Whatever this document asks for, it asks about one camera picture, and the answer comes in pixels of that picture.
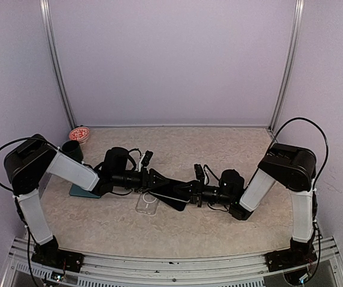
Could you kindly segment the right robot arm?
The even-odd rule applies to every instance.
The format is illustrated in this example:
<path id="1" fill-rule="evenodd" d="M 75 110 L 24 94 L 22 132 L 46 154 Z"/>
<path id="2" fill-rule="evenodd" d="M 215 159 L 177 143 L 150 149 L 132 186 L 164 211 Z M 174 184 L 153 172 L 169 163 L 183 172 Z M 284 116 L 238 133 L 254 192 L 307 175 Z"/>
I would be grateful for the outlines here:
<path id="1" fill-rule="evenodd" d="M 227 169 L 222 172 L 218 186 L 207 185 L 203 168 L 196 164 L 195 180 L 178 184 L 173 190 L 197 206 L 204 202 L 227 206 L 232 217 L 246 221 L 274 184 L 280 183 L 290 191 L 293 209 L 293 232 L 286 261 L 299 265 L 308 257 L 314 240 L 316 161 L 309 149 L 275 143 L 248 183 L 236 170 Z"/>

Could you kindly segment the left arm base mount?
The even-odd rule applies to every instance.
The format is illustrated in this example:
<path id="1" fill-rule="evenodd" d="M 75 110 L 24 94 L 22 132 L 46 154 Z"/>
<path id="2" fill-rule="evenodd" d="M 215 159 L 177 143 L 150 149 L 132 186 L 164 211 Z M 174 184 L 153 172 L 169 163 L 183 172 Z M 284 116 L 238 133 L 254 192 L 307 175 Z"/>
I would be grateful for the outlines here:
<path id="1" fill-rule="evenodd" d="M 32 261 L 44 266 L 79 273 L 83 265 L 84 255 L 78 252 L 65 251 L 58 249 L 53 258 L 44 257 L 44 255 L 34 252 Z"/>

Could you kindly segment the black phone with silver edge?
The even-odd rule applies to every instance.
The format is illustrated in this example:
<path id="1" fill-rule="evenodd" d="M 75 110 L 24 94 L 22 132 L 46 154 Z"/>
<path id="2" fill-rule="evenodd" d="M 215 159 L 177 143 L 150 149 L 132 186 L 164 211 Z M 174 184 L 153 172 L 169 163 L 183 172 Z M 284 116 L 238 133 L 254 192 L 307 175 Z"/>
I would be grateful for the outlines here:
<path id="1" fill-rule="evenodd" d="M 188 203 L 190 201 L 189 193 L 178 191 L 177 188 L 184 184 L 185 182 L 183 181 L 170 179 L 168 184 L 150 190 L 150 194 L 164 202 Z"/>

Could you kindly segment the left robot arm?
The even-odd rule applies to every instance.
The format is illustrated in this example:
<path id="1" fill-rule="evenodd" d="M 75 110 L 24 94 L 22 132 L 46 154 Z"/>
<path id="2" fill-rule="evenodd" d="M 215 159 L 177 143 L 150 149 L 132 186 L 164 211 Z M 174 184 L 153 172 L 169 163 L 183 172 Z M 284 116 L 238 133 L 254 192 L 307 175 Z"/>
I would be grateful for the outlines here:
<path id="1" fill-rule="evenodd" d="M 128 149 L 113 147 L 102 162 L 92 167 L 65 154 L 39 134 L 14 140 L 14 144 L 17 146 L 4 158 L 4 169 L 29 234 L 40 248 L 41 258 L 52 266 L 63 261 L 63 252 L 42 208 L 43 180 L 58 178 L 96 196 L 108 194 L 115 187 L 153 190 L 170 182 L 147 168 L 150 151 L 136 163 Z"/>

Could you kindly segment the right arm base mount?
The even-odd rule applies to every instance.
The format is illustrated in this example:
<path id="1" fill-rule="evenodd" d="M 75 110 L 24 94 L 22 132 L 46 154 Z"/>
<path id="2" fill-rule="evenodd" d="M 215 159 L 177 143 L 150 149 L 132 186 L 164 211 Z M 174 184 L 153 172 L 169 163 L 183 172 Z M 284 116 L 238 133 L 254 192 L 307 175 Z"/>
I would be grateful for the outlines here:
<path id="1" fill-rule="evenodd" d="M 283 249 L 280 251 L 272 251 L 265 254 L 266 264 L 269 272 L 275 272 L 293 268 L 311 261 L 317 261 L 317 255 L 314 249 L 310 249 L 307 253 L 300 250 Z"/>

